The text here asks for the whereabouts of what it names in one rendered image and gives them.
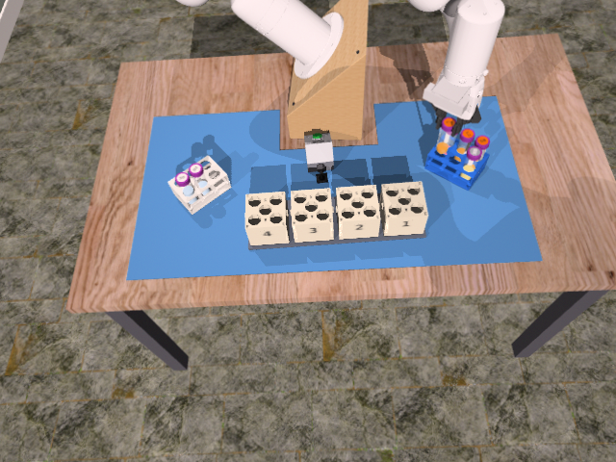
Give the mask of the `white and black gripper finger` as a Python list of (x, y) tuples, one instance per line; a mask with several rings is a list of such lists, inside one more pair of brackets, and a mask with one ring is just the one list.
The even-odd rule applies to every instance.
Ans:
[(479, 109), (478, 107), (475, 107), (475, 112), (473, 116), (471, 117), (471, 119), (462, 119), (460, 117), (457, 117), (457, 121), (453, 125), (453, 128), (452, 128), (451, 136), (454, 137), (456, 133), (459, 134), (460, 131), (462, 130), (463, 125), (469, 124), (469, 123), (479, 123), (480, 121), (481, 121), (481, 115), (480, 115)]
[[(429, 101), (428, 101), (428, 102), (429, 102)], [(430, 104), (432, 104), (431, 102), (429, 102), (429, 103), (430, 103)], [(441, 109), (439, 109), (439, 108), (437, 108), (437, 107), (436, 107), (436, 106), (434, 106), (433, 104), (432, 104), (432, 107), (433, 107), (434, 111), (436, 112), (436, 114), (435, 114), (435, 115), (437, 116), (437, 117), (436, 117), (436, 121), (435, 121), (435, 123), (437, 123), (437, 125), (436, 125), (436, 129), (437, 129), (437, 130), (439, 130), (439, 129), (440, 129), (440, 127), (441, 127), (441, 124), (442, 124), (442, 120), (446, 117), (447, 112), (446, 112), (446, 111), (443, 111), (443, 110), (441, 110)]]

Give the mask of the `blue tube rack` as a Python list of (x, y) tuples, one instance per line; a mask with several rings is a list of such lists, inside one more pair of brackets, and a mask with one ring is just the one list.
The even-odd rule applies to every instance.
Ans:
[[(459, 143), (459, 139), (456, 139), (454, 146), (449, 147), (449, 150), (447, 151), (447, 155), (439, 154), (436, 151), (436, 145), (437, 145), (436, 143), (435, 146), (432, 148), (432, 150), (427, 155), (425, 169), (441, 176), (442, 178), (468, 191), (473, 185), (473, 183), (475, 182), (475, 180), (477, 179), (477, 177), (480, 175), (482, 170), (484, 170), (486, 163), (488, 161), (488, 158), (489, 158), (489, 154), (485, 152), (483, 159), (481, 161), (478, 161), (475, 170), (468, 172), (464, 170), (463, 168), (467, 155), (460, 154), (457, 152), (456, 148), (458, 146), (458, 143)], [(453, 158), (454, 156), (459, 157), (461, 162), (455, 160)], [(472, 178), (470, 180), (467, 180), (461, 177), (459, 175), (461, 172)]]

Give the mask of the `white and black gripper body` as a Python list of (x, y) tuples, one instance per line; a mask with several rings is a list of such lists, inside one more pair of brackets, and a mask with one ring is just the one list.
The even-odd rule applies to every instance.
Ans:
[[(440, 80), (444, 76), (445, 75), (444, 75), (443, 70), (442, 70), (440, 75), (439, 75), (439, 78), (437, 80), (436, 85), (440, 82)], [(469, 101), (467, 110), (463, 113), (462, 116), (456, 115), (456, 114), (454, 114), (454, 113), (452, 113), (452, 112), (450, 112), (450, 111), (448, 111), (448, 110), (446, 110), (446, 109), (444, 109), (442, 107), (439, 107), (439, 106), (437, 106), (437, 105), (435, 105), (433, 103), (432, 104), (434, 106), (436, 106), (437, 108), (439, 108), (439, 109), (441, 109), (443, 111), (446, 111), (446, 112), (448, 112), (448, 113), (450, 113), (450, 114), (452, 114), (454, 116), (458, 116), (458, 117), (460, 117), (462, 119), (471, 119), (471, 117), (473, 116), (473, 114), (475, 112), (475, 107), (479, 108), (479, 106), (480, 106), (480, 103), (481, 103), (481, 100), (482, 100), (483, 91), (484, 91), (484, 82), (485, 82), (485, 78), (484, 78), (484, 76), (481, 76), (480, 79), (477, 80), (476, 83), (474, 85), (472, 85), (470, 87), (470, 89), (466, 92), (466, 94), (463, 96), (463, 97), (469, 99), (470, 101)], [(479, 104), (479, 105), (477, 106), (476, 104), (477, 105)]]

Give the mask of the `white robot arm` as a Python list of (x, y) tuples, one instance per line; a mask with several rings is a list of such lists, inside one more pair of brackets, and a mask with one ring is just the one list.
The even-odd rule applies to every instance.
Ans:
[[(440, 11), (449, 26), (445, 76), (437, 85), (430, 83), (424, 89), (423, 99), (462, 116), (470, 101), (463, 96), (488, 74), (486, 67), (504, 16), (504, 4), (501, 0), (407, 1), (422, 12)], [(327, 63), (344, 30), (341, 15), (330, 13), (321, 18), (299, 0), (231, 0), (231, 8), (241, 20), (295, 58), (295, 75), (300, 79), (313, 76)]]

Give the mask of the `cream tube rack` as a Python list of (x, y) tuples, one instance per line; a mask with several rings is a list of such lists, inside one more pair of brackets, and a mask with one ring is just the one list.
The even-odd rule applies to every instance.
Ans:
[[(203, 162), (210, 162), (208, 165), (203, 167), (208, 183), (204, 188), (198, 188), (193, 181), (193, 177), (190, 176), (194, 188), (194, 194), (192, 196), (184, 196), (180, 187), (178, 185), (174, 185), (175, 177), (168, 181), (174, 195), (192, 215), (231, 188), (227, 174), (213, 161), (213, 159), (205, 157), (197, 163), (202, 164)], [(210, 192), (205, 195), (201, 194), (209, 188), (211, 189)], [(196, 200), (193, 204), (189, 204), (188, 202), (195, 197), (198, 197), (198, 200)]]

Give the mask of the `blue bench mat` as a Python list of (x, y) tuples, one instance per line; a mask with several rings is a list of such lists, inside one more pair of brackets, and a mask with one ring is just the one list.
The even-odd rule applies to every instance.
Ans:
[[(126, 280), (543, 261), (496, 96), (462, 128), (490, 139), (468, 191), (425, 169), (441, 130), (432, 104), (373, 106), (378, 144), (333, 147), (323, 179), (305, 149), (280, 150), (280, 110), (153, 117)], [(208, 155), (231, 188), (192, 215), (168, 181)], [(246, 194), (420, 181), (422, 238), (248, 250)]]

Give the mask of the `beige bucket adapter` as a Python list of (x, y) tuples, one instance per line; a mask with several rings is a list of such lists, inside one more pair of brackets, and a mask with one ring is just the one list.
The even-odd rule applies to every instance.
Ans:
[(422, 181), (382, 184), (379, 207), (384, 237), (424, 233), (428, 212)]
[(246, 194), (244, 217), (250, 245), (290, 243), (285, 192)]
[(291, 203), (295, 243), (334, 240), (330, 188), (291, 191)]
[(376, 185), (336, 188), (336, 205), (339, 240), (378, 237)]

